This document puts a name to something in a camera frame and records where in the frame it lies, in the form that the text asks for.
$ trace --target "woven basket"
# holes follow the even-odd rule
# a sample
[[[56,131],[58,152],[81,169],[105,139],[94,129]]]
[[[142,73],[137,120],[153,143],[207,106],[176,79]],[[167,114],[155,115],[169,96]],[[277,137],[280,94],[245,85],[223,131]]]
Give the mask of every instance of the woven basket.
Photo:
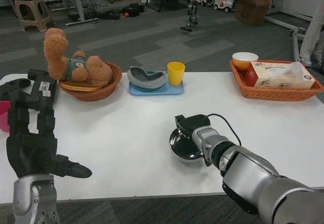
[[[94,92],[77,92],[63,88],[60,82],[61,89],[66,93],[75,96],[77,99],[87,102],[99,101],[108,97],[115,91],[117,84],[122,79],[123,73],[117,65],[112,63],[106,64],[112,69],[112,79],[110,80],[108,86]]]
[[[289,61],[260,61],[268,63],[290,64]],[[234,77],[242,95],[248,99],[264,99],[273,101],[302,101],[324,92],[324,87],[316,80],[310,89],[281,89],[281,88],[257,88],[247,86],[245,83],[246,70],[237,69],[230,62]]]

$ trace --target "black bag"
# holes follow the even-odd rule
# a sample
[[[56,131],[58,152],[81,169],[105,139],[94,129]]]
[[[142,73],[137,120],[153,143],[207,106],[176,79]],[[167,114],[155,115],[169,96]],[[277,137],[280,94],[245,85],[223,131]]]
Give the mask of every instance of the black bag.
[[[142,5],[142,4],[140,4],[140,3],[131,3],[130,4],[130,7],[131,8],[137,8],[140,13],[143,13],[144,12],[144,8],[145,8],[145,6]]]
[[[121,10],[121,12],[125,15],[125,13],[128,13],[130,17],[136,17],[140,15],[140,11],[137,8],[131,8],[131,7],[125,7]]]
[[[120,11],[109,10],[107,12],[99,12],[96,17],[100,19],[118,20],[120,18]]]

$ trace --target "teddy bear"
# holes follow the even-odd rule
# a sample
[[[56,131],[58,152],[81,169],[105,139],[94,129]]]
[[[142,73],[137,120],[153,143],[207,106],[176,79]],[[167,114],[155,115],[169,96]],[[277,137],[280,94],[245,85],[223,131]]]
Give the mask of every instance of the teddy bear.
[[[44,54],[48,62],[48,71],[55,80],[84,82],[94,87],[107,86],[112,78],[110,66],[99,56],[86,60],[82,51],[74,53],[73,58],[64,56],[69,43],[63,30],[50,28],[45,33]]]

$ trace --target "metal bowl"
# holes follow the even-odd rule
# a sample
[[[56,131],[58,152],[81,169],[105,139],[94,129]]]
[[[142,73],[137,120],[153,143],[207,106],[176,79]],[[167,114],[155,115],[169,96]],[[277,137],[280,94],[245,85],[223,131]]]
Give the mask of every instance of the metal bowl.
[[[170,149],[184,163],[197,162],[203,157],[203,153],[192,139],[185,136],[179,128],[176,128],[170,135]]]

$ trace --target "pink cup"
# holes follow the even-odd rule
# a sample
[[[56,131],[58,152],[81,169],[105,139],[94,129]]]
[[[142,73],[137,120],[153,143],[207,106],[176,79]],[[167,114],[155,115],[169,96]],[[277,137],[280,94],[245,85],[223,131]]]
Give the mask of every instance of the pink cup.
[[[4,132],[9,132],[8,111],[10,109],[10,101],[0,102],[0,129]]]

